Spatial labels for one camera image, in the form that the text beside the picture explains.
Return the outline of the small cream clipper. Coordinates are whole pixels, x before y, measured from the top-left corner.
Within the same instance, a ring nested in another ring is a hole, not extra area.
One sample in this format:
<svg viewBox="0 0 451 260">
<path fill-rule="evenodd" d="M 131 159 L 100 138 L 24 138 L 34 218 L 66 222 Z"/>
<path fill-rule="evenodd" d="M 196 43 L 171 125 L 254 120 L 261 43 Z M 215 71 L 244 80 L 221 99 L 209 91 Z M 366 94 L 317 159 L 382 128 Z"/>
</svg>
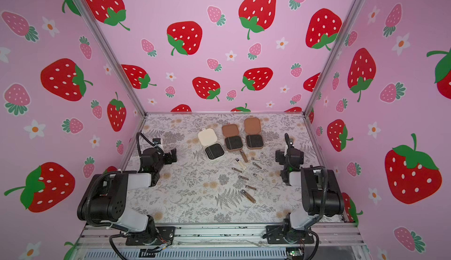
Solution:
<svg viewBox="0 0 451 260">
<path fill-rule="evenodd" d="M 258 179 L 259 181 L 263 181 L 263 180 L 264 180 L 263 177 L 261 177 L 260 175 L 258 175 L 258 174 L 256 174 L 256 173 L 253 173 L 253 176 L 254 176 L 256 179 Z"/>
</svg>

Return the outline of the cream nail clipper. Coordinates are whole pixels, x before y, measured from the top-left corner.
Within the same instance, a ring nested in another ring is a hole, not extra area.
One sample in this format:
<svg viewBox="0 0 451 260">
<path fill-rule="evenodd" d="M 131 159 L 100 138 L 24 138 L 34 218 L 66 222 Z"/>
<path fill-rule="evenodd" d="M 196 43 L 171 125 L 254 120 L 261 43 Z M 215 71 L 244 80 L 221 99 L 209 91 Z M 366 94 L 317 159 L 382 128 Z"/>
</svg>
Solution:
<svg viewBox="0 0 451 260">
<path fill-rule="evenodd" d="M 246 169 L 247 169 L 247 167 L 245 166 L 245 164 L 243 164 L 238 158 L 236 158 L 235 160 L 237 161 L 237 163 L 240 165 L 240 167 L 241 167 L 243 170 L 246 170 Z"/>
</svg>

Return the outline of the cream nail clipper case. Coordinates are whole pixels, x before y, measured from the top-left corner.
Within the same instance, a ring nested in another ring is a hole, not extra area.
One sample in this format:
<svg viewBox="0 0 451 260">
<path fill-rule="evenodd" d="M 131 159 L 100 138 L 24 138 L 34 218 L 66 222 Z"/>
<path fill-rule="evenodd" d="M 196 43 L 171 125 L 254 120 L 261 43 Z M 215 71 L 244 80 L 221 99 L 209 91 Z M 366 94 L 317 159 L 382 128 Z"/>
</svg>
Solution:
<svg viewBox="0 0 451 260">
<path fill-rule="evenodd" d="M 218 142 L 217 135 L 212 128 L 203 128 L 197 136 L 209 161 L 218 160 L 224 156 L 225 150 Z"/>
</svg>

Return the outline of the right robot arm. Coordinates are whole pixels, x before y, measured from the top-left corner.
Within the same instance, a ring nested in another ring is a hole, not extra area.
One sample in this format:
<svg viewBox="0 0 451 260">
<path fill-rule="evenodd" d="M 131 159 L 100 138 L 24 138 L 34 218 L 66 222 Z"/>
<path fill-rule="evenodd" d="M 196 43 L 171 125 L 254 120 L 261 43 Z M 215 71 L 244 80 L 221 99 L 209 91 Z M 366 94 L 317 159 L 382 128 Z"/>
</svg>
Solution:
<svg viewBox="0 0 451 260">
<path fill-rule="evenodd" d="M 304 153 L 288 134 L 284 138 L 285 150 L 276 151 L 276 162 L 283 166 L 280 177 L 286 185 L 301 188 L 303 207 L 287 214 L 277 234 L 293 244 L 309 236 L 311 227 L 324 217 L 343 214 L 345 202 L 334 172 L 324 166 L 303 167 Z"/>
</svg>

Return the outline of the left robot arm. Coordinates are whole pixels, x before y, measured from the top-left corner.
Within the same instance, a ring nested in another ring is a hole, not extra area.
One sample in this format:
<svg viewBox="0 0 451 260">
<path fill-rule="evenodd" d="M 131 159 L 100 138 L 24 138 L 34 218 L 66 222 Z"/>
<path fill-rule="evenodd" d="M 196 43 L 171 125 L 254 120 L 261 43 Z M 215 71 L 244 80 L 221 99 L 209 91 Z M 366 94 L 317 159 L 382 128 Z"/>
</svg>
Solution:
<svg viewBox="0 0 451 260">
<path fill-rule="evenodd" d="M 150 141 L 142 132 L 136 134 L 136 145 L 139 170 L 95 175 L 78 205 L 77 217 L 91 227 L 119 230 L 110 239 L 125 238 L 127 246 L 155 245 L 160 250 L 172 244 L 176 228 L 157 227 L 151 215 L 127 204 L 127 194 L 157 185 L 162 168 L 177 162 L 177 149 L 166 153 L 159 138 Z"/>
</svg>

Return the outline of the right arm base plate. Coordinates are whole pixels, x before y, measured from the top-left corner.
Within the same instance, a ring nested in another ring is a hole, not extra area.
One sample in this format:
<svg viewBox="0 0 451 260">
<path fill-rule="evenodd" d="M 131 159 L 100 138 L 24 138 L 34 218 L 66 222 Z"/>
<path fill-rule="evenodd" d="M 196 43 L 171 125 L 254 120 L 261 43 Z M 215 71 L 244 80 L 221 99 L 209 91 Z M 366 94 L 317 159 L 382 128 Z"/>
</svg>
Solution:
<svg viewBox="0 0 451 260">
<path fill-rule="evenodd" d="M 285 228 L 283 225 L 268 225 L 262 239 L 267 240 L 269 244 L 314 244 L 315 239 L 312 234 L 291 228 Z"/>
</svg>

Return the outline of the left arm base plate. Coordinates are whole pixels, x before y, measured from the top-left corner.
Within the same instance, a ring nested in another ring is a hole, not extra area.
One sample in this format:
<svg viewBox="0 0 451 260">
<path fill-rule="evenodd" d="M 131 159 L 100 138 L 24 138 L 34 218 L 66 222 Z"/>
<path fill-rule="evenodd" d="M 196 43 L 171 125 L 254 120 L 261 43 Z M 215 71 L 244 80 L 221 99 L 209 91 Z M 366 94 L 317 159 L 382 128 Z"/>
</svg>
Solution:
<svg viewBox="0 0 451 260">
<path fill-rule="evenodd" d="M 147 229 L 143 232 L 130 233 L 126 239 L 126 246 L 158 246 L 171 244 L 176 232 L 176 227 L 158 226 L 156 229 Z"/>
</svg>

